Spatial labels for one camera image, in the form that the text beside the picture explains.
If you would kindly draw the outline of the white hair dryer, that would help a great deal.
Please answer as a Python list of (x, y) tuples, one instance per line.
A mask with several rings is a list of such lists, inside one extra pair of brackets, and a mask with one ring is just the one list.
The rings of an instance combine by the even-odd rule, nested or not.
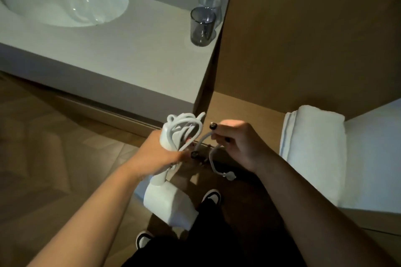
[[(169, 151), (181, 152), (191, 145), (203, 129), (203, 118), (193, 113), (169, 115), (163, 125), (159, 138), (160, 145)], [(167, 174), (175, 165), (166, 165), (162, 172), (149, 175), (137, 186), (135, 194), (142, 199), (143, 205), (170, 227), (180, 227), (189, 231), (198, 211), (190, 197), (167, 180)]]

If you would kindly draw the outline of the person's right black white shoe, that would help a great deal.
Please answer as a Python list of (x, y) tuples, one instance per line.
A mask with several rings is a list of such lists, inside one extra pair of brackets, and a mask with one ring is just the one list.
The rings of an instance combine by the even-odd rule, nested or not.
[(202, 203), (206, 200), (212, 200), (215, 205), (219, 205), (222, 201), (222, 195), (217, 189), (211, 189), (204, 195)]

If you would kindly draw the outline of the person's left forearm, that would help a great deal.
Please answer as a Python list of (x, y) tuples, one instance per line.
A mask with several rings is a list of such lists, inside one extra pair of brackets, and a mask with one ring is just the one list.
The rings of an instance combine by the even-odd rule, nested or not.
[(101, 267), (139, 182), (156, 169), (124, 163), (86, 200), (27, 267)]

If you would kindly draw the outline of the white folded towel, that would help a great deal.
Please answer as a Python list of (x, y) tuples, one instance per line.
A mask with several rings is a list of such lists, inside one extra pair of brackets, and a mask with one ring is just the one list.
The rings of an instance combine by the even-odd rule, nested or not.
[(345, 185), (346, 132), (342, 114), (303, 105), (286, 113), (279, 155), (332, 204)]

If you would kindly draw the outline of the person's left hand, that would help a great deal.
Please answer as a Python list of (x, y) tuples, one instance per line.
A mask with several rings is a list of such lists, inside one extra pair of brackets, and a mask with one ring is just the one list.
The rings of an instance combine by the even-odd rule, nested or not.
[[(174, 164), (174, 152), (160, 145), (162, 130), (153, 131), (144, 141), (137, 153), (129, 160), (130, 173), (136, 182), (148, 175), (162, 172), (167, 166)], [(194, 151), (194, 144), (190, 144), (183, 151)]]

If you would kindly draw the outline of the white vanity counter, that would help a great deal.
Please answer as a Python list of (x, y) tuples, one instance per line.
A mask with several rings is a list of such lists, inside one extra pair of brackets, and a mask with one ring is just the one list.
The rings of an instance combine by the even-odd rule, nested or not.
[[(224, 16), (229, 0), (221, 0)], [(198, 0), (129, 0), (119, 18), (96, 26), (45, 25), (0, 0), (0, 71), (157, 123), (193, 113), (217, 38), (190, 40)]]

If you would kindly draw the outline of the white shelf board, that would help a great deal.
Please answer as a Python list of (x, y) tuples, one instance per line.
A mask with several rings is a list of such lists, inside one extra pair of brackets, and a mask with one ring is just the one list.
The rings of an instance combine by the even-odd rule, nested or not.
[(401, 98), (344, 126), (347, 166), (339, 207), (401, 214)]

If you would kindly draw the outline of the grey glass cup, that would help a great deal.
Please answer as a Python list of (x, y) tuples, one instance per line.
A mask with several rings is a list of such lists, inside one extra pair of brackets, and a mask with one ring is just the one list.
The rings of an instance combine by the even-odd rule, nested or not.
[(216, 14), (210, 8), (198, 6), (191, 13), (190, 40), (198, 47), (206, 47), (210, 44), (216, 22)]
[(209, 8), (216, 15), (214, 29), (211, 36), (211, 41), (213, 41), (217, 35), (216, 28), (222, 23), (223, 20), (222, 9), (221, 9), (222, 2), (221, 0), (198, 0), (198, 6)]

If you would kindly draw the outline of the person's black trousers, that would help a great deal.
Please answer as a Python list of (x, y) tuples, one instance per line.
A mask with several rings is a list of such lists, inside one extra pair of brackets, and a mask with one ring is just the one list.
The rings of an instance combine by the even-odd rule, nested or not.
[(178, 254), (178, 266), (241, 267), (248, 261), (240, 243), (221, 208), (212, 199), (199, 205), (199, 214), (186, 240), (172, 236), (155, 236), (128, 258), (121, 267), (157, 267), (174, 264), (173, 254)]

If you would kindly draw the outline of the person's black white shoe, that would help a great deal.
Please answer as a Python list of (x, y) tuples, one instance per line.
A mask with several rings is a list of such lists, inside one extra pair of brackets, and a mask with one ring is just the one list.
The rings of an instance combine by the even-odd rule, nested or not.
[(215, 205), (219, 205), (222, 201), (222, 195), (217, 189), (211, 189), (204, 195), (202, 203), (206, 200), (212, 200)]
[(154, 235), (147, 230), (139, 232), (136, 237), (135, 245), (137, 250), (142, 249), (146, 244), (154, 238)]

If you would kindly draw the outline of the person's right forearm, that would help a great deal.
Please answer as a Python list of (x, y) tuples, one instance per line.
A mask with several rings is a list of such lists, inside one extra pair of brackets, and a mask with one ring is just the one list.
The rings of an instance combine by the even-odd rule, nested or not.
[(255, 174), (308, 267), (399, 267), (385, 250), (274, 152), (258, 158)]

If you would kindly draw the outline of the person's right hand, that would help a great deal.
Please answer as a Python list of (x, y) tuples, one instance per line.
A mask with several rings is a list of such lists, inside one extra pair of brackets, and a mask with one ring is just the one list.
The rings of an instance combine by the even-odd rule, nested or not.
[(248, 171), (257, 174), (266, 165), (275, 152), (263, 141), (250, 123), (240, 120), (223, 120), (209, 125), (211, 138), (216, 134), (232, 138), (232, 143), (222, 145), (229, 156)]

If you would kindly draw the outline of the person's left black white shoe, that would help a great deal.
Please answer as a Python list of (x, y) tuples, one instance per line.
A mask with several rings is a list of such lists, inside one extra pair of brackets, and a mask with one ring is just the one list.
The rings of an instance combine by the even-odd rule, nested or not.
[(154, 235), (147, 230), (139, 232), (136, 237), (135, 245), (137, 250), (142, 249), (146, 244), (154, 238)]

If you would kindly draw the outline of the wooden cabinet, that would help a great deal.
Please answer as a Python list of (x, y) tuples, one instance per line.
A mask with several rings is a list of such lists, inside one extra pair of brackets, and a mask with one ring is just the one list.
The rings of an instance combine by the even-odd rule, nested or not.
[(401, 0), (230, 0), (217, 90), (346, 119), (401, 98)]

